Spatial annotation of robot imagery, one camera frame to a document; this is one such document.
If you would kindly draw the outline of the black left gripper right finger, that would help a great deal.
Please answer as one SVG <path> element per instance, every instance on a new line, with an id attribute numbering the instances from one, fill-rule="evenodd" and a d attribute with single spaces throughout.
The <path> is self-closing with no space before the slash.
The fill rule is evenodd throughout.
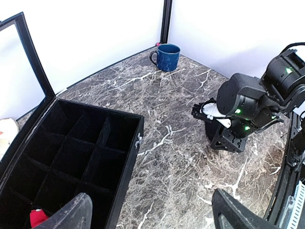
<path id="1" fill-rule="evenodd" d="M 284 189 L 274 189 L 263 218 L 220 188 L 213 193 L 212 209 L 217 229 L 281 229 L 284 226 Z"/>

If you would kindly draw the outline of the red white sock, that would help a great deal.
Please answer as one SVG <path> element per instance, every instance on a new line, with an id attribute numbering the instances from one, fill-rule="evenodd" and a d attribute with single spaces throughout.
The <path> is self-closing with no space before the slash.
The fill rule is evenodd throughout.
<path id="1" fill-rule="evenodd" d="M 30 225 L 31 228 L 34 228 L 41 223 L 48 220 L 49 217 L 46 215 L 46 213 L 42 209 L 33 209 L 30 212 Z"/>

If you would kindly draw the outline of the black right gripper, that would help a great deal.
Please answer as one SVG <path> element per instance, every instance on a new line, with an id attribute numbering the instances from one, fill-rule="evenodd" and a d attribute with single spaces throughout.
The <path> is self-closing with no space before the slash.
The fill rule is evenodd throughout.
<path id="1" fill-rule="evenodd" d="M 283 109 L 258 78 L 241 73 L 235 73 L 221 85 L 216 107 L 231 121 L 231 126 L 217 125 L 211 148 L 233 153 L 245 150 L 250 134 L 279 122 L 278 114 Z"/>

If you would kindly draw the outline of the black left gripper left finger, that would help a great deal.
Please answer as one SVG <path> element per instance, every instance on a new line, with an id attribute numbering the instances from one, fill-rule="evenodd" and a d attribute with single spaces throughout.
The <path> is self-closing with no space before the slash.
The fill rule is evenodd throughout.
<path id="1" fill-rule="evenodd" d="M 79 193 L 34 229 L 89 229 L 91 221 L 92 200 L 86 193 Z"/>

